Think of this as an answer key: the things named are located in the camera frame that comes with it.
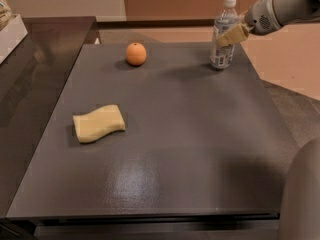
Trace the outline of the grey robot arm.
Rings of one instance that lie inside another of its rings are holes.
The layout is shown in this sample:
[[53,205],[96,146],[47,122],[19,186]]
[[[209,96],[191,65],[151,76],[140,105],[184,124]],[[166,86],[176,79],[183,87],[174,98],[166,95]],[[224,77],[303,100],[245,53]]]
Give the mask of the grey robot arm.
[[[264,36],[286,25],[315,23],[320,0],[258,0],[239,22],[217,37],[221,47],[239,43],[249,35]],[[278,240],[320,240],[319,106],[300,95],[280,105],[289,129],[302,147],[295,155],[285,182]]]

